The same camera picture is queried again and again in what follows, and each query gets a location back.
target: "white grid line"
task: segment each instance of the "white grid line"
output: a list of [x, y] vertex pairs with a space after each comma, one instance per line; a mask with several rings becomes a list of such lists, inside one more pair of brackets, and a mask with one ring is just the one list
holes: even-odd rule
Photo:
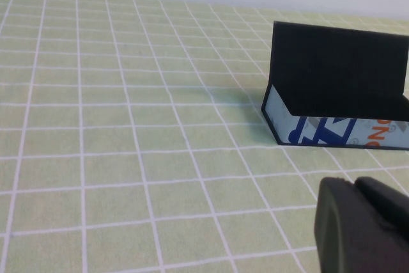
[[335, 162], [335, 164], [337, 165], [337, 167], [339, 167], [340, 170], [342, 170], [342, 173], [347, 177], [347, 179], [350, 182], [353, 182], [353, 179], [351, 178], [351, 176], [344, 170], [344, 168], [342, 167], [342, 165], [339, 163], [339, 161], [335, 158], [335, 156], [328, 150], [328, 148], [324, 147], [323, 148], [324, 151], [330, 155], [331, 159]]
[[[216, 112], [218, 113], [220, 119], [221, 119], [221, 120], [223, 121], [223, 123], [225, 124], [225, 127], [226, 127], [226, 130], [227, 130], [228, 134], [229, 134], [229, 137], [230, 137], [230, 139], [232, 140], [232, 142], [233, 142], [235, 148], [237, 149], [238, 154], [239, 154], [239, 156], [240, 156], [242, 162], [244, 163], [248, 174], [250, 174], [251, 179], [252, 179], [252, 181], [253, 181], [253, 184], [256, 186], [256, 188], [257, 188], [257, 190], [258, 190], [258, 192], [259, 192], [259, 195], [261, 196], [261, 199], [263, 200], [263, 202], [264, 202], [264, 204], [266, 205], [266, 207], [267, 207], [267, 208], [270, 208], [270, 205], [268, 204], [268, 201], [266, 200], [266, 198], [265, 198], [265, 196], [264, 196], [262, 190], [260, 189], [260, 187], [259, 187], [259, 185], [258, 185], [258, 183], [257, 183], [257, 181], [256, 181], [256, 179], [255, 179], [255, 177], [253, 176], [253, 174], [252, 174], [252, 172], [251, 172], [251, 170], [250, 170], [250, 167], [249, 167], [249, 165], [247, 164], [247, 161], [244, 159], [244, 157], [243, 157], [241, 151], [238, 149], [238, 145], [237, 145], [237, 143], [236, 143], [236, 141], [235, 141], [233, 135], [231, 134], [231, 132], [230, 132], [228, 126], [226, 125], [226, 122], [224, 121], [223, 117], [221, 116], [221, 114], [220, 114], [220, 112], [219, 112], [219, 110], [217, 109], [216, 106], [215, 106], [215, 110], [216, 110]], [[287, 247], [291, 250], [291, 244], [289, 243], [289, 240], [288, 240], [288, 238], [287, 238], [287, 236], [286, 236], [284, 230], [282, 229], [281, 225], [279, 224], [279, 222], [278, 222], [278, 220], [277, 220], [275, 214], [272, 213], [272, 212], [271, 212], [270, 214], [271, 214], [271, 216], [272, 216], [272, 218], [273, 218], [273, 220], [274, 220], [274, 222], [275, 222], [275, 224], [276, 224], [278, 230], [280, 231], [280, 234], [282, 235], [282, 237], [283, 237], [283, 239], [284, 239], [284, 241], [285, 241]], [[291, 254], [293, 255], [293, 258], [294, 258], [295, 262], [297, 263], [297, 265], [300, 267], [301, 271], [302, 271], [302, 272], [305, 272], [303, 266], [301, 265], [299, 259], [298, 259], [297, 256], [295, 255], [295, 253], [292, 252]]]
[[13, 0], [10, 0], [8, 2], [7, 9], [6, 9], [5, 13], [4, 13], [3, 19], [2, 19], [2, 21], [0, 23], [0, 33], [1, 33], [1, 30], [3, 30], [3, 27], [4, 27], [5, 23], [6, 23], [6, 19], [7, 19], [8, 13], [10, 12], [10, 8], [12, 7], [12, 4], [13, 4]]
[[84, 131], [82, 115], [82, 86], [81, 86], [81, 48], [79, 40], [79, 23], [78, 23], [78, 0], [75, 0], [75, 13], [77, 15], [77, 62], [78, 62], [78, 101], [79, 101], [79, 148], [80, 148], [80, 169], [81, 169], [81, 247], [82, 247], [82, 273], [88, 272], [87, 257], [87, 215], [86, 215], [86, 195], [85, 195], [85, 166], [84, 166]]
[[[113, 20], [112, 22], [121, 22], [124, 24], [129, 24], [131, 25], [138, 25], [141, 26], [142, 24], [136, 24], [134, 22], [123, 22], [120, 20]], [[170, 26], [169, 24], [162, 24], [159, 22], [145, 22], [145, 24], [147, 25], [155, 25], [155, 26]], [[30, 29], [37, 29], [38, 26], [32, 26], [32, 25], [25, 25], [25, 24], [5, 24], [6, 26], [11, 26], [11, 27], [24, 27], [24, 28], [30, 28]], [[180, 28], [187, 28], [187, 29], [197, 29], [197, 27], [195, 26], [178, 26]], [[224, 30], [222, 28], [216, 28], [216, 27], [205, 27], [206, 29], [210, 29], [210, 30]], [[56, 30], [71, 30], [71, 31], [75, 31], [75, 27], [64, 27], [64, 26], [44, 26], [43, 29], [56, 29]], [[79, 28], [80, 31], [95, 31], [95, 32], [106, 32], [108, 33], [108, 30], [104, 30], [104, 29], [98, 29], [98, 28], [85, 28], [85, 27], [80, 27]], [[243, 32], [251, 32], [252, 30], [248, 30], [248, 29], [235, 29], [237, 31], [243, 31]], [[115, 33], [128, 33], [128, 34], [142, 34], [143, 32], [139, 32], [139, 31], [125, 31], [125, 30], [115, 30]], [[260, 33], [270, 33], [271, 31], [259, 31]]]
[[[209, 7], [210, 7], [211, 11], [212, 11], [212, 12], [217, 16], [217, 18], [220, 20], [220, 22], [223, 23], [223, 21], [219, 18], [219, 16], [218, 16], [218, 15], [216, 14], [216, 12], [213, 10], [212, 6], [209, 5]], [[234, 34], [233, 34], [229, 29], [228, 29], [228, 31], [230, 32], [230, 35], [233, 36], [233, 38], [236, 38], [236, 37], [234, 36]], [[245, 49], [244, 49], [243, 46], [240, 44], [240, 42], [238, 41], [238, 39], [236, 39], [236, 41], [237, 41], [238, 44], [242, 47], [242, 49], [245, 51]], [[244, 92], [246, 92], [248, 98], [250, 99], [250, 101], [252, 101], [252, 98], [251, 98], [251, 96], [248, 94], [248, 92], [245, 91], [245, 90], [244, 90]], [[258, 110], [256, 109], [256, 107], [254, 106], [254, 104], [253, 104], [252, 106], [253, 106], [253, 108], [255, 109], [255, 111], [257, 112], [257, 114], [259, 115], [259, 112], [258, 112]], [[234, 137], [231, 135], [231, 133], [230, 133], [230, 131], [229, 131], [229, 129], [228, 129], [228, 126], [226, 126], [226, 129], [228, 130], [229, 135], [230, 135], [230, 138], [232, 139], [233, 143], [235, 144], [235, 147], [238, 148], [238, 145], [237, 145], [236, 141], [234, 140]], [[250, 175], [253, 175], [252, 172], [251, 172], [251, 170], [250, 170], [249, 165], [248, 165], [247, 162], [245, 161], [244, 156], [242, 155], [242, 153], [241, 153], [241, 151], [240, 151], [239, 149], [238, 149], [238, 153], [239, 153], [239, 155], [240, 155], [241, 160], [243, 161], [243, 163], [244, 163], [245, 166], [246, 166], [247, 172], [248, 172]], [[287, 159], [292, 163], [294, 169], [297, 171], [297, 173], [299, 174], [299, 176], [305, 181], [305, 178], [304, 178], [302, 175], [300, 175], [299, 170], [295, 167], [295, 165], [294, 165], [294, 163], [291, 161], [291, 159], [289, 159], [288, 155], [287, 155]], [[263, 194], [263, 191], [262, 191], [261, 188], [259, 187], [259, 185], [258, 185], [256, 179], [254, 178], [254, 176], [252, 176], [252, 181], [253, 181], [254, 185], [256, 186], [256, 188], [257, 188], [257, 190], [258, 190], [258, 192], [259, 192], [261, 198], [263, 199], [263, 202], [265, 203], [265, 205], [267, 206], [267, 208], [270, 208], [270, 204], [268, 204], [268, 201], [266, 200], [266, 198], [265, 198], [265, 196], [264, 196], [264, 194]], [[280, 225], [278, 219], [276, 218], [275, 214], [274, 214], [274, 213], [271, 213], [271, 216], [272, 216], [272, 218], [273, 218], [275, 224], [277, 225], [277, 228], [279, 229], [280, 234], [281, 234], [281, 236], [283, 237], [283, 239], [284, 239], [284, 241], [285, 241], [285, 243], [286, 243], [286, 245], [287, 245], [287, 248], [288, 248], [289, 250], [292, 250], [292, 246], [291, 246], [291, 244], [290, 244], [290, 242], [289, 242], [289, 240], [288, 240], [288, 238], [287, 238], [287, 236], [286, 236], [286, 234], [285, 234], [285, 232], [284, 232], [282, 226]], [[300, 270], [301, 270], [303, 273], [306, 273], [304, 267], [302, 266], [300, 260], [299, 260], [298, 257], [296, 256], [296, 254], [295, 254], [294, 252], [292, 252], [291, 255], [293, 256], [293, 258], [294, 258], [296, 264], [298, 265], [298, 267], [300, 268]]]
[[[4, 36], [2, 35], [1, 38], [5, 38], [5, 39], [12, 39], [12, 40], [26, 40], [26, 41], [35, 41], [35, 38], [22, 38], [20, 36]], [[74, 39], [69, 39], [69, 38], [42, 38], [42, 42], [76, 42], [77, 40]], [[107, 42], [107, 41], [96, 41], [96, 40], [81, 40], [82, 43], [97, 43], [97, 44], [101, 44], [101, 45], [113, 45], [113, 42]], [[149, 46], [149, 44], [143, 44], [143, 43], [118, 43], [118, 45], [127, 45], [127, 46]], [[153, 47], [181, 47], [181, 45], [171, 45], [171, 44], [152, 44]], [[185, 43], [186, 47], [190, 47], [190, 48], [194, 48], [197, 47], [196, 45], [187, 45]], [[201, 49], [212, 49], [212, 47], [200, 47]], [[234, 47], [219, 47], [219, 49], [226, 49], [228, 51], [240, 51], [241, 48], [234, 48]], [[260, 48], [247, 48], [248, 51], [265, 51], [265, 52], [269, 52], [268, 49], [260, 49]], [[6, 51], [10, 51], [10, 52], [33, 52], [29, 49], [27, 50], [23, 50], [23, 49], [0, 49], [1, 52], [6, 52]], [[56, 52], [56, 51], [41, 51], [41, 53], [50, 53], [50, 54], [75, 54], [74, 52]], [[107, 55], [106, 53], [92, 53], [89, 52], [87, 53], [88, 55]]]
[[403, 191], [406, 195], [409, 195], [408, 191], [401, 185], [401, 183], [395, 178], [395, 176], [392, 175], [392, 173], [391, 173], [387, 168], [385, 168], [385, 167], [381, 164], [381, 162], [379, 162], [379, 160], [372, 154], [371, 150], [368, 150], [368, 149], [366, 148], [365, 151], [366, 151], [366, 152], [373, 158], [373, 160], [375, 160], [375, 162], [389, 175], [389, 177], [392, 178], [392, 180], [397, 184], [397, 186], [398, 186], [399, 188], [401, 188], [402, 191]]
[[[137, 153], [124, 153], [124, 155], [131, 155], [131, 154], [137, 154]], [[341, 174], [341, 173], [354, 173], [354, 172], [376, 172], [376, 171], [383, 171], [383, 170], [398, 170], [398, 169], [408, 169], [409, 166], [399, 166], [399, 167], [393, 167], [393, 168], [367, 168], [367, 169], [348, 169], [348, 170], [333, 170], [333, 169], [328, 169], [328, 170], [317, 170], [317, 171], [301, 171], [300, 173], [303, 175], [313, 175], [313, 174], [323, 174], [323, 173], [333, 173], [333, 174]], [[203, 181], [204, 182], [212, 182], [212, 181], [217, 181], [217, 180], [234, 180], [234, 179], [251, 179], [252, 177], [254, 178], [269, 178], [269, 177], [277, 177], [277, 176], [298, 176], [298, 173], [296, 172], [283, 172], [283, 173], [269, 173], [269, 174], [262, 174], [262, 175], [226, 175], [226, 176], [218, 176], [218, 177], [204, 177]], [[178, 180], [152, 180], [152, 181], [147, 181], [147, 185], [171, 185], [174, 183], [188, 183], [188, 182], [199, 182], [199, 178], [186, 178], [186, 179], [178, 179]], [[101, 184], [101, 185], [85, 185], [84, 189], [86, 190], [92, 190], [92, 189], [106, 189], [106, 188], [120, 188], [120, 187], [139, 187], [144, 185], [143, 182], [129, 182], [129, 183], [107, 183], [107, 184]], [[39, 193], [39, 192], [68, 192], [68, 191], [80, 191], [82, 187], [74, 186], [74, 187], [50, 187], [50, 188], [37, 188], [37, 189], [22, 189], [22, 190], [16, 190], [17, 194], [27, 194], [27, 193]], [[0, 195], [11, 195], [13, 194], [13, 191], [0, 191]]]
[[[163, 4], [162, 4], [162, 2], [160, 2], [160, 6], [162, 7], [165, 16], [167, 17], [167, 19], [168, 19], [169, 22], [171, 23], [171, 26], [172, 26], [172, 28], [173, 28], [173, 31], [174, 31], [175, 35], [177, 36], [179, 42], [182, 44], [183, 50], [185, 51], [186, 56], [188, 57], [188, 59], [189, 59], [189, 61], [190, 61], [190, 64], [193, 66], [194, 70], [197, 72], [194, 63], [193, 63], [192, 59], [190, 58], [190, 55], [189, 55], [189, 53], [187, 52], [186, 48], [184, 47], [181, 38], [178, 36], [178, 33], [177, 33], [176, 29], [174, 28], [174, 26], [173, 26], [173, 24], [172, 24], [172, 22], [171, 22], [171, 19], [170, 19], [169, 16], [167, 15], [167, 13], [166, 13], [166, 11], [165, 11], [165, 8], [164, 8], [164, 6], [163, 6]], [[200, 75], [197, 74], [197, 76], [198, 76], [200, 82], [203, 84], [203, 86], [205, 86], [205, 84], [203, 83], [203, 81], [202, 81]], [[207, 92], [208, 95], [210, 96], [212, 102], [214, 102], [213, 97], [210, 95], [210, 93], [209, 93], [209, 91], [208, 91], [207, 89], [206, 89], [206, 92]], [[230, 251], [229, 244], [228, 244], [228, 242], [227, 242], [227, 240], [226, 240], [226, 237], [225, 237], [224, 234], [223, 234], [222, 226], [220, 225], [219, 220], [218, 220], [217, 217], [215, 216], [215, 209], [214, 209], [214, 205], [213, 205], [213, 203], [212, 203], [212, 199], [210, 198], [210, 195], [209, 195], [209, 193], [208, 193], [208, 191], [207, 191], [206, 185], [205, 185], [205, 183], [203, 182], [203, 178], [202, 178], [202, 175], [201, 175], [201, 173], [200, 173], [199, 166], [198, 166], [197, 161], [196, 161], [196, 158], [195, 158], [195, 156], [194, 156], [194, 154], [193, 154], [192, 148], [190, 147], [189, 140], [188, 140], [188, 138], [187, 138], [185, 129], [183, 128], [183, 125], [182, 125], [182, 123], [181, 123], [181, 121], [180, 121], [180, 119], [179, 119], [179, 115], [178, 115], [178, 112], [177, 112], [175, 106], [173, 106], [173, 110], [174, 110], [174, 114], [175, 114], [176, 118], [178, 119], [178, 123], [180, 124], [180, 128], [181, 128], [183, 137], [184, 137], [185, 140], [186, 140], [186, 145], [188, 146], [189, 154], [190, 154], [190, 156], [191, 156], [191, 158], [192, 158], [192, 160], [193, 160], [194, 168], [195, 168], [195, 170], [196, 170], [197, 176], [198, 176], [199, 179], [200, 179], [200, 184], [201, 184], [202, 189], [203, 189], [203, 192], [204, 192], [204, 194], [205, 194], [205, 196], [206, 196], [206, 200], [207, 200], [208, 205], [209, 205], [209, 207], [210, 207], [210, 211], [212, 212], [213, 220], [214, 220], [215, 225], [216, 225], [216, 227], [217, 227], [217, 231], [219, 232], [220, 238], [222, 239], [224, 249], [226, 250], [226, 253], [227, 253], [228, 258], [229, 258], [229, 260], [230, 260], [231, 267], [232, 267], [234, 273], [238, 273], [238, 269], [237, 269], [237, 266], [236, 266], [235, 261], [233, 260], [233, 257], [232, 257], [231, 251]]]
[[[260, 213], [281, 212], [281, 211], [287, 211], [287, 210], [302, 210], [302, 209], [315, 209], [315, 208], [316, 208], [316, 205], [302, 205], [302, 206], [288, 206], [288, 207], [276, 207], [276, 208], [265, 208], [265, 209], [239, 210], [239, 211], [230, 211], [230, 212], [215, 212], [214, 214], [172, 215], [172, 216], [167, 216], [167, 217], [156, 217], [153, 219], [153, 221], [162, 222], [162, 221], [175, 221], [175, 220], [192, 220], [192, 219], [204, 219], [204, 218], [212, 218], [212, 217], [229, 217], [232, 215], [260, 214]], [[65, 228], [51, 228], [51, 229], [45, 229], [45, 230], [13, 231], [11, 236], [17, 237], [17, 236], [39, 235], [39, 234], [46, 234], [46, 233], [64, 233], [68, 231], [81, 231], [82, 229], [97, 230], [100, 228], [108, 228], [108, 227], [149, 224], [150, 222], [151, 222], [150, 219], [141, 219], [141, 220], [132, 220], [132, 221], [124, 221], [124, 222], [92, 224], [92, 225], [85, 225], [85, 227], [72, 226], [72, 227], [65, 227]]]
[[160, 247], [159, 235], [158, 235], [156, 222], [154, 221], [155, 217], [153, 215], [153, 208], [152, 208], [151, 199], [150, 199], [150, 195], [149, 195], [149, 188], [148, 188], [148, 185], [146, 184], [146, 175], [145, 175], [145, 170], [144, 170], [144, 164], [143, 164], [143, 160], [142, 160], [141, 151], [139, 149], [139, 141], [138, 141], [138, 138], [137, 138], [135, 123], [134, 123], [134, 117], [132, 115], [132, 108], [131, 108], [131, 105], [130, 105], [130, 99], [129, 99], [127, 87], [125, 86], [126, 85], [126, 80], [125, 80], [125, 76], [124, 76], [124, 73], [123, 73], [123, 70], [122, 70], [122, 62], [121, 62], [121, 57], [120, 57], [120, 53], [119, 53], [119, 50], [118, 50], [118, 44], [116, 43], [116, 35], [115, 35], [115, 32], [114, 32], [114, 27], [112, 25], [111, 13], [109, 11], [108, 0], [105, 0], [105, 4], [106, 4], [106, 7], [107, 7], [109, 23], [111, 25], [112, 37], [114, 39], [116, 54], [117, 54], [117, 57], [118, 57], [118, 65], [120, 66], [120, 70], [121, 70], [123, 90], [124, 90], [125, 96], [127, 98], [129, 118], [130, 118], [131, 124], [133, 126], [132, 127], [132, 135], [134, 137], [135, 147], [136, 147], [136, 150], [138, 152], [139, 167], [141, 168], [141, 177], [142, 177], [143, 183], [144, 183], [144, 191], [145, 191], [145, 196], [146, 196], [146, 202], [147, 202], [147, 205], [148, 205], [149, 217], [150, 217], [151, 227], [152, 227], [152, 231], [153, 231], [153, 239], [155, 241], [155, 247], [156, 247], [159, 267], [160, 267], [161, 273], [165, 273], [165, 269], [163, 268], [164, 260], [163, 260], [163, 257], [162, 257], [162, 249]]
[[44, 12], [45, 12], [45, 4], [46, 3], [47, 3], [47, 0], [43, 0], [43, 11], [42, 11], [42, 16], [41, 16], [40, 28], [38, 30], [38, 38], [37, 38], [37, 44], [36, 44], [36, 54], [35, 54], [34, 63], [33, 63], [33, 72], [31, 73], [31, 84], [30, 84], [30, 87], [29, 87], [29, 92], [28, 92], [28, 97], [27, 97], [26, 111], [25, 111], [25, 114], [24, 114], [23, 130], [22, 130], [22, 133], [21, 133], [21, 139], [20, 139], [20, 145], [19, 145], [19, 156], [17, 158], [15, 177], [14, 177], [14, 181], [13, 181], [13, 194], [12, 194], [12, 199], [10, 201], [10, 208], [9, 208], [9, 211], [8, 211], [7, 225], [6, 225], [6, 235], [4, 236], [3, 252], [2, 252], [2, 255], [1, 255], [0, 273], [4, 273], [5, 270], [6, 270], [8, 246], [10, 244], [10, 234], [12, 232], [15, 200], [16, 200], [16, 197], [17, 197], [16, 191], [17, 191], [17, 187], [19, 185], [21, 162], [22, 162], [22, 157], [24, 155], [24, 141], [25, 141], [25, 138], [26, 138], [26, 128], [27, 128], [27, 124], [28, 124], [28, 117], [29, 117], [29, 111], [30, 111], [31, 95], [33, 93], [33, 83], [34, 83], [36, 66], [37, 66], [38, 51], [40, 49], [42, 25], [43, 25], [43, 20], [44, 20]]
[[[315, 251], [315, 250], [316, 250], [316, 247], [311, 246], [311, 247], [302, 247], [299, 249], [294, 249], [294, 252], [301, 253], [301, 252]], [[284, 255], [284, 254], [290, 254], [290, 253], [291, 251], [283, 250], [283, 251], [274, 251], [274, 252], [265, 252], [265, 253], [245, 254], [245, 255], [233, 255], [233, 259], [234, 260], [244, 260], [244, 259], [249, 259], [249, 258], [278, 256], [278, 255]], [[208, 260], [191, 261], [187, 263], [177, 263], [177, 264], [172, 264], [172, 265], [165, 265], [164, 267], [166, 270], [182, 269], [186, 267], [195, 267], [199, 265], [205, 265], [208, 263], [227, 261], [227, 260], [229, 260], [228, 257], [217, 257], [217, 258], [210, 258]], [[156, 270], [157, 270], [156, 267], [151, 267], [151, 268], [143, 268], [143, 269], [116, 271], [116, 272], [111, 272], [111, 273], [147, 273], [147, 272], [152, 272]]]

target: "cardboard box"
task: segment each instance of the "cardboard box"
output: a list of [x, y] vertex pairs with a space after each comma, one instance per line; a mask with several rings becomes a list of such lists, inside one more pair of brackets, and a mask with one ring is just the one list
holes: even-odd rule
[[409, 36], [274, 22], [261, 107], [279, 144], [409, 149]]

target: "black cardboard panel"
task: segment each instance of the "black cardboard panel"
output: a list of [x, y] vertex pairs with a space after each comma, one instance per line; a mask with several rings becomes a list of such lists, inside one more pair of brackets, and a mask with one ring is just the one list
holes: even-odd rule
[[409, 37], [275, 22], [269, 82], [292, 115], [409, 121]]

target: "table surface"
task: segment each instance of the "table surface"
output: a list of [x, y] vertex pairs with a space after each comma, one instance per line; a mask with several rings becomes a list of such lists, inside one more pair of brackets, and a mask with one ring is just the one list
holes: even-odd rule
[[272, 22], [161, 0], [0, 0], [0, 273], [318, 273], [324, 176], [409, 191], [407, 152], [278, 146]]

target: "orange lettering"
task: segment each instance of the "orange lettering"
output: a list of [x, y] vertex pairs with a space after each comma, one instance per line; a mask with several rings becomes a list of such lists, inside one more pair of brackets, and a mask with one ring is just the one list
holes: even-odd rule
[[368, 139], [372, 139], [372, 140], [383, 140], [385, 139], [385, 137], [383, 136], [379, 136], [380, 134], [384, 133], [384, 132], [388, 132], [389, 131], [389, 127], [372, 127], [372, 130], [379, 130], [378, 132], [375, 132], [374, 134], [371, 134]]
[[384, 120], [378, 120], [378, 123], [379, 124], [382, 124], [382, 125], [384, 125], [384, 124], [389, 124], [391, 121], [384, 121]]
[[380, 146], [379, 142], [376, 141], [371, 141], [366, 143], [366, 146]]

